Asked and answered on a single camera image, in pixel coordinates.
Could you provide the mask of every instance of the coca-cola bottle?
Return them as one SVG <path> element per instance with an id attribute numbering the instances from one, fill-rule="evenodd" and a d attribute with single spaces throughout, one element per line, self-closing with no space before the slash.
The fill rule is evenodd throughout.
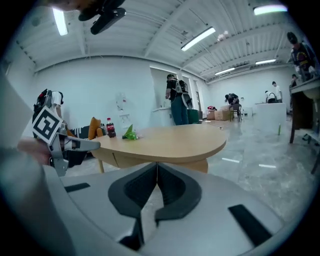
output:
<path id="1" fill-rule="evenodd" d="M 106 130 L 110 138 L 116 137 L 115 125 L 113 122 L 111 122 L 111 118 L 107 118 Z"/>

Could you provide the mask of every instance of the shiny floor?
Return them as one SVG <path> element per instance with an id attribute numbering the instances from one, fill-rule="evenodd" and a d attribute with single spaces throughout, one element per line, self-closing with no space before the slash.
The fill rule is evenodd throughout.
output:
<path id="1" fill-rule="evenodd" d="M 319 146 L 302 140 L 303 134 L 295 133 L 289 144 L 291 120 L 288 117 L 281 134 L 266 133 L 256 129 L 253 117 L 241 122 L 215 121 L 202 125 L 220 127 L 227 134 L 222 151 L 209 157 L 208 173 L 230 180 L 269 205 L 284 221 L 289 222 L 304 210 L 305 202 L 313 194 L 320 180 L 320 169 L 312 175 Z M 106 172 L 118 170 L 104 163 Z M 96 159 L 83 161 L 67 171 L 67 176 L 98 173 Z M 142 226 L 146 240 L 155 230 L 154 212 L 163 207 L 162 195 L 155 189 L 144 207 Z"/>

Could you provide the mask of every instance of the black and white square marker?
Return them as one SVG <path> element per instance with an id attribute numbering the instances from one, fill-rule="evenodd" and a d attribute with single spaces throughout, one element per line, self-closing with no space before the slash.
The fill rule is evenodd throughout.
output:
<path id="1" fill-rule="evenodd" d="M 32 123 L 32 131 L 50 145 L 62 122 L 59 116 L 45 106 Z"/>

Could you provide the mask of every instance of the black chair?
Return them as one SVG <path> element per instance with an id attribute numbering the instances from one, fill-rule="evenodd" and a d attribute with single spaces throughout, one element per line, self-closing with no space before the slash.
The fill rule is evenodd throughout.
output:
<path id="1" fill-rule="evenodd" d="M 233 104 L 230 106 L 230 122 L 231 122 L 231 117 L 232 117 L 232 120 L 235 119 L 235 113 L 238 114 L 238 120 L 242 120 L 242 117 L 241 117 L 241 104 Z"/>

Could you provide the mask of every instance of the ceiling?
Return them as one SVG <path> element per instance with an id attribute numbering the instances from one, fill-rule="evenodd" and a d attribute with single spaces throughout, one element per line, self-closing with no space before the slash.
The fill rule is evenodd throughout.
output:
<path id="1" fill-rule="evenodd" d="M 231 67 L 251 67 L 290 54 L 286 33 L 302 34 L 288 13 L 255 16 L 253 7 L 268 0 L 126 0 L 126 16 L 106 31 L 92 35 L 95 19 L 78 21 L 78 11 L 65 12 L 68 34 L 60 36 L 50 8 L 37 7 L 18 30 L 13 43 L 34 63 L 35 71 L 92 56 L 129 56 L 169 64 L 211 81 Z M 190 39 L 214 27 L 216 32 L 187 51 Z"/>

